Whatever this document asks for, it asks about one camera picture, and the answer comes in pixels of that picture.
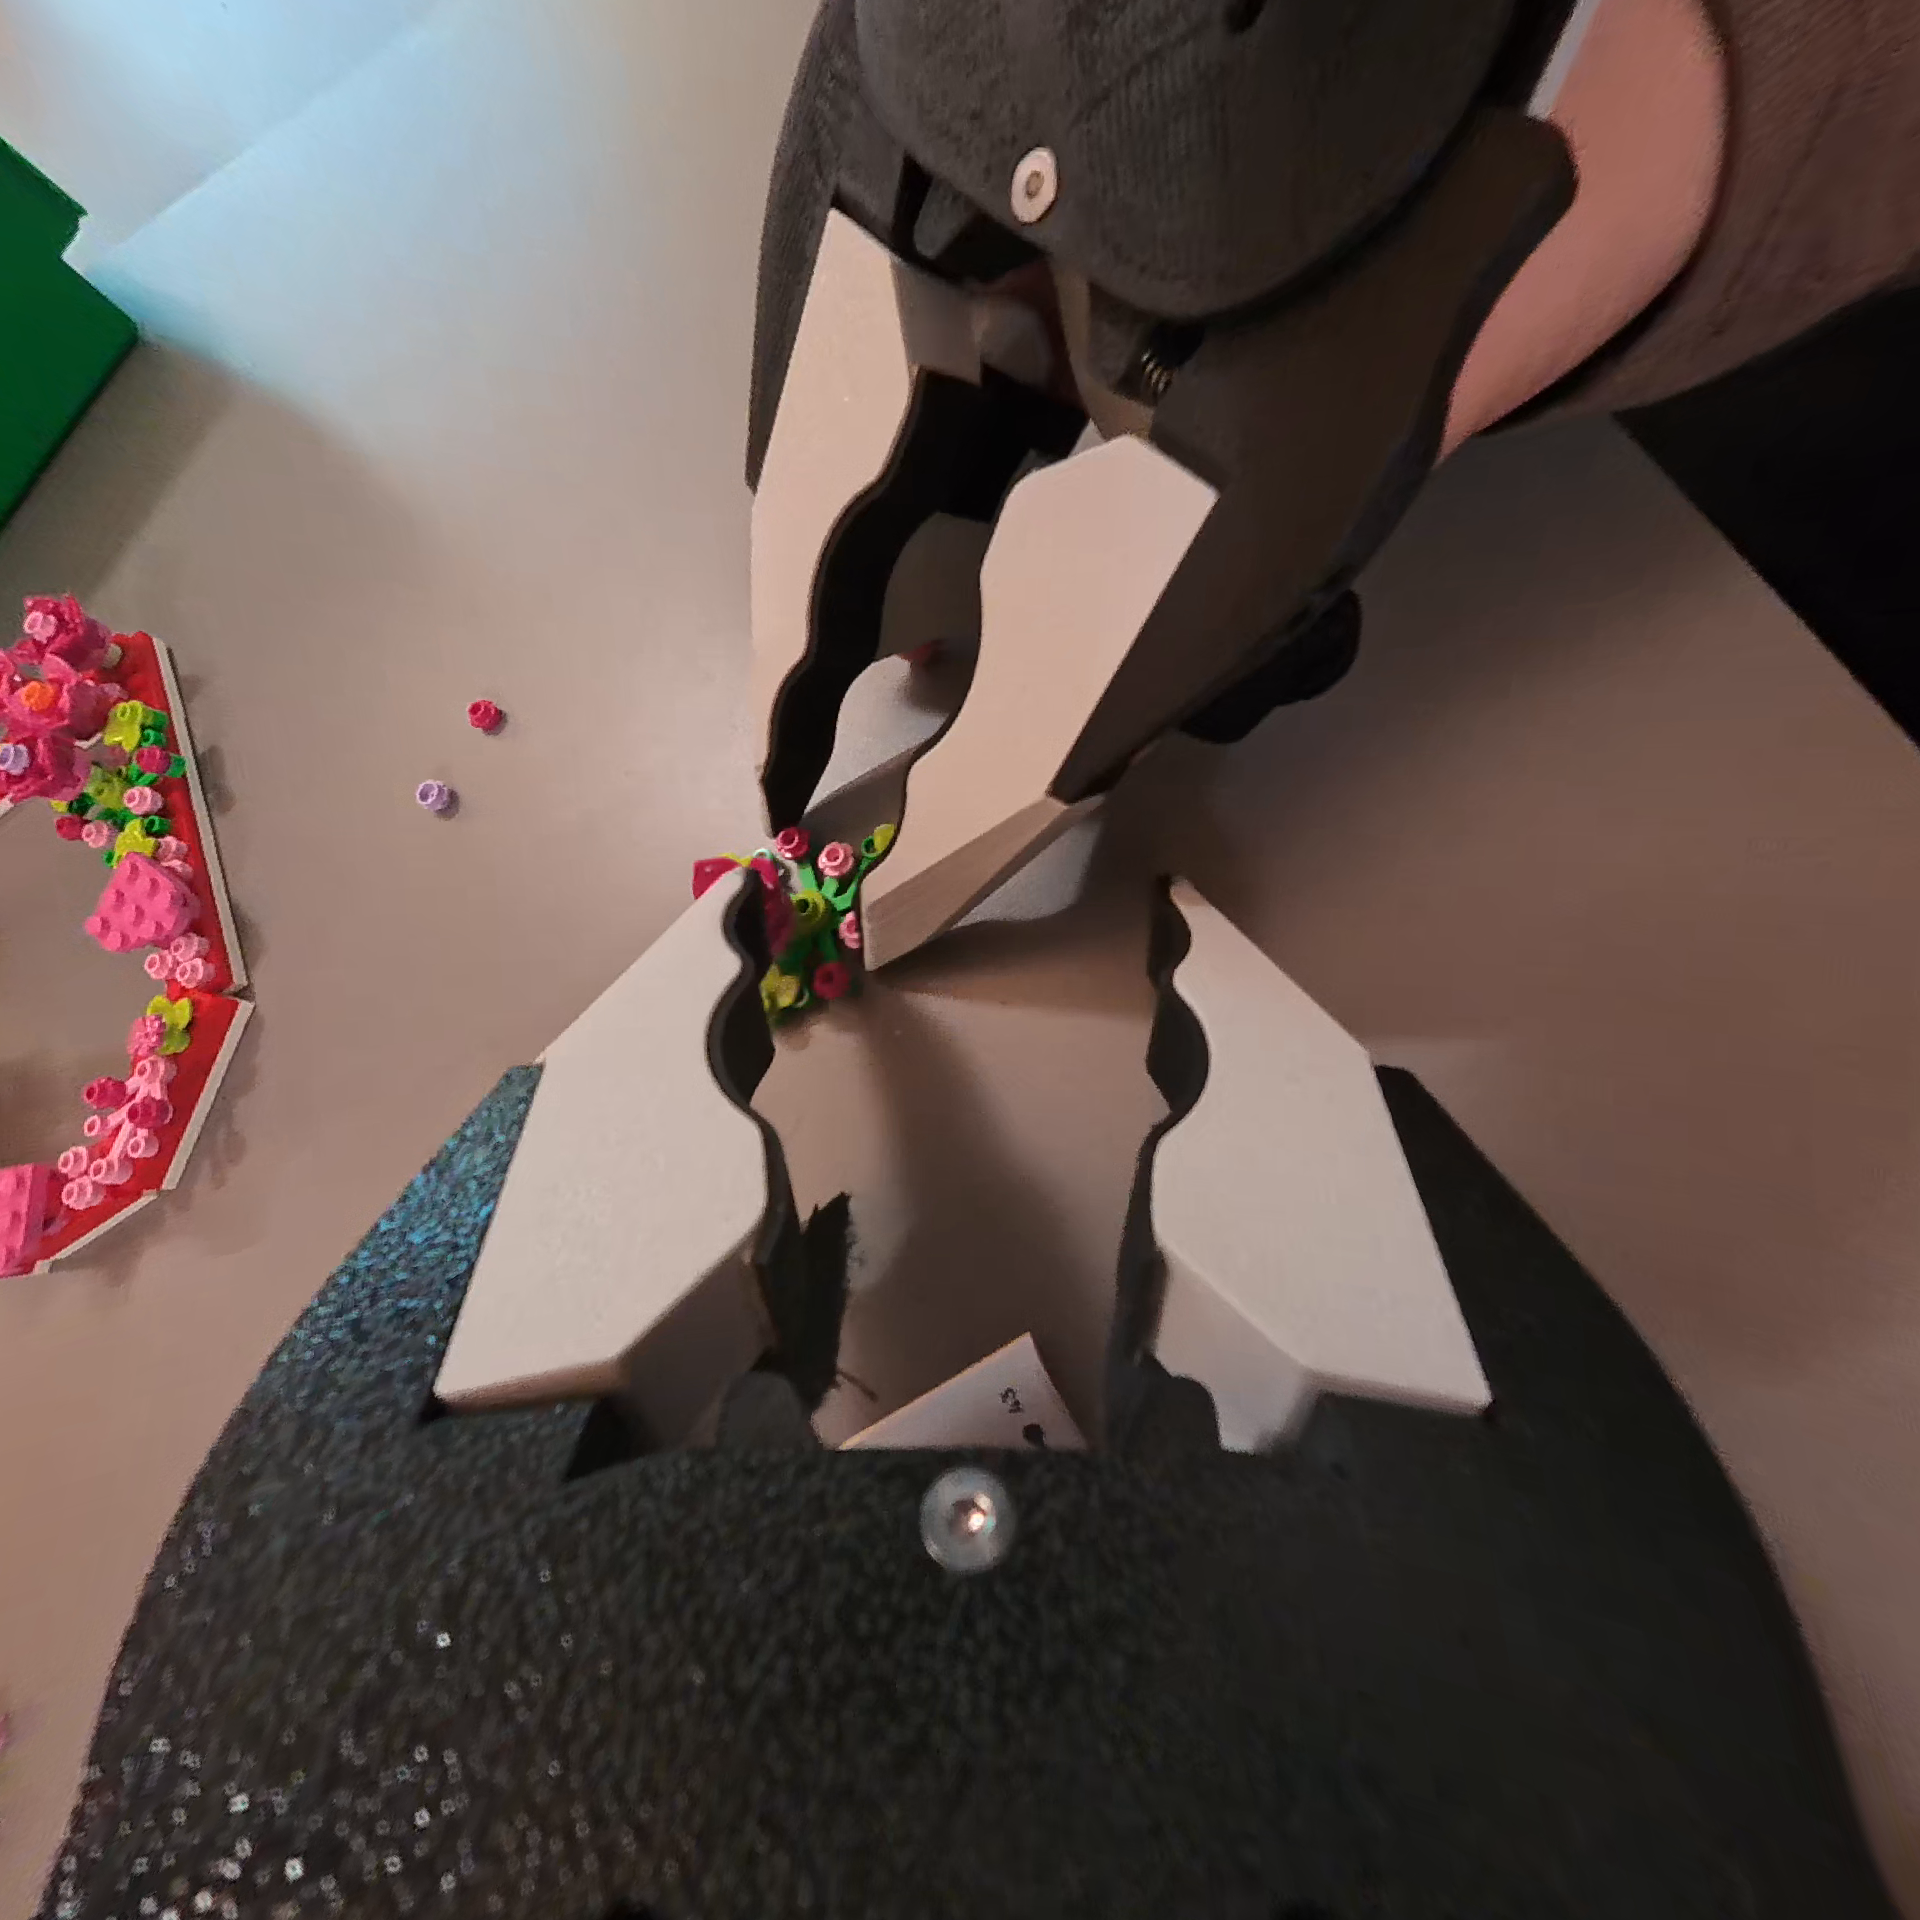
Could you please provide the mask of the green box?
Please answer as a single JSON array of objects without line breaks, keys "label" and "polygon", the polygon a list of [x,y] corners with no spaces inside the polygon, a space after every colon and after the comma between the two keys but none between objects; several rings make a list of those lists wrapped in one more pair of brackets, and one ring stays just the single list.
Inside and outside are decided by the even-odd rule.
[{"label": "green box", "polygon": [[81,223],[81,202],[3,144],[3,522],[136,345],[136,322],[68,262]]}]

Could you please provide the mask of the white printed card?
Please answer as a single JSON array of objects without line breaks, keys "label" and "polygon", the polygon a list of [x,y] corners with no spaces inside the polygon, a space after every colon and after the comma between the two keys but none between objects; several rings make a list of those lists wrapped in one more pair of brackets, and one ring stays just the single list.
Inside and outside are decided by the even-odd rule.
[{"label": "white printed card", "polygon": [[1084,1453],[1086,1435],[1054,1387],[1039,1342],[1021,1333],[993,1355],[932,1384],[920,1397],[853,1434],[853,1449],[1036,1449]]}]

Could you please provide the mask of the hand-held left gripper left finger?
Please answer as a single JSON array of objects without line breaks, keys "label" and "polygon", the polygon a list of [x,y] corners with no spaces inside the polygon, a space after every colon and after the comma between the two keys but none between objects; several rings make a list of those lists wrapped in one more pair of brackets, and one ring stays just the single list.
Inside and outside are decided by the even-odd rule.
[{"label": "hand-held left gripper left finger", "polygon": [[803,1222],[755,1110],[769,905],[726,869],[545,1045],[434,1405],[608,1402],[640,1446],[681,1446],[752,1370],[803,1417],[829,1397],[844,1219]]}]

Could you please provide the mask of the green lego flower stem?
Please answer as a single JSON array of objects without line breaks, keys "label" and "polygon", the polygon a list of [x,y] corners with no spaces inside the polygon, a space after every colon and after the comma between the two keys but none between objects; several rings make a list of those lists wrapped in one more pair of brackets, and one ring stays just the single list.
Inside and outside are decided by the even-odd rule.
[{"label": "green lego flower stem", "polygon": [[853,841],[813,838],[810,829],[791,827],[755,853],[769,954],[757,993],[769,1029],[855,995],[864,962],[861,885],[895,835],[895,824],[877,824]]}]

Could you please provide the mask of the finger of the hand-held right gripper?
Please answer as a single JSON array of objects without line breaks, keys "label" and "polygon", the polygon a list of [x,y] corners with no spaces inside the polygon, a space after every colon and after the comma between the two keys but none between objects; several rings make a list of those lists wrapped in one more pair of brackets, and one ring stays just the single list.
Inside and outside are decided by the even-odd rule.
[{"label": "finger of the hand-held right gripper", "polygon": [[954,721],[911,762],[892,850],[861,881],[875,972],[936,940],[1072,833],[1067,751],[1213,507],[1142,438],[1025,474],[980,566],[980,648]]},{"label": "finger of the hand-held right gripper", "polygon": [[810,811],[841,705],[882,656],[903,549],[949,492],[1021,458],[1050,406],[1054,340],[1031,287],[962,287],[829,209],[752,508],[752,690],[769,829]]}]

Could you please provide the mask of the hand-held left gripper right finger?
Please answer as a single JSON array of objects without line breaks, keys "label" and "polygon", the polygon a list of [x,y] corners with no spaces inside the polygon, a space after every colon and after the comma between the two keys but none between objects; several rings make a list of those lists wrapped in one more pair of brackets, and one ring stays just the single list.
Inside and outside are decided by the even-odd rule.
[{"label": "hand-held left gripper right finger", "polygon": [[1493,1384],[1374,1061],[1189,877],[1149,918],[1114,1453],[1269,1453],[1327,1402],[1474,1417]]}]

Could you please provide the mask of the person's right hand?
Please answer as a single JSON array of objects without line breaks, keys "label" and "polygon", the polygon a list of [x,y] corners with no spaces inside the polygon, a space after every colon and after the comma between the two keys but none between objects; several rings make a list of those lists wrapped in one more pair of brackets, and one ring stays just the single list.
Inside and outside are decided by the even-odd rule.
[{"label": "person's right hand", "polygon": [[1692,262],[1718,197],[1727,74],[1703,4],[1587,4],[1546,106],[1570,209],[1494,301],[1444,458],[1609,345]]}]

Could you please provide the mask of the red heart lego frame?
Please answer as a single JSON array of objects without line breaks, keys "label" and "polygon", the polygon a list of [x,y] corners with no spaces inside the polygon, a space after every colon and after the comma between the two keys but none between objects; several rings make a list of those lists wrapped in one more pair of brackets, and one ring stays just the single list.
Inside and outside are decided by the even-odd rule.
[{"label": "red heart lego frame", "polygon": [[100,895],[86,938],[133,957],[154,993],[121,1071],[87,1079],[81,1128],[3,1168],[3,1276],[46,1272],[178,1188],[252,1021],[172,648],[118,633],[73,595],[31,595],[3,639],[3,812],[46,807],[87,850]]}]

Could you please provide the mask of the person's right forearm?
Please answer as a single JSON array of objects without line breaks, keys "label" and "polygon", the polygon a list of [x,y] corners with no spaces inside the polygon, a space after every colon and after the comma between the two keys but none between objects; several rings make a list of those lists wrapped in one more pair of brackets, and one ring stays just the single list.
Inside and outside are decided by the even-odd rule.
[{"label": "person's right forearm", "polygon": [[1633,410],[1917,282],[1917,4],[1703,4],[1727,74],[1684,272],[1535,406]]}]

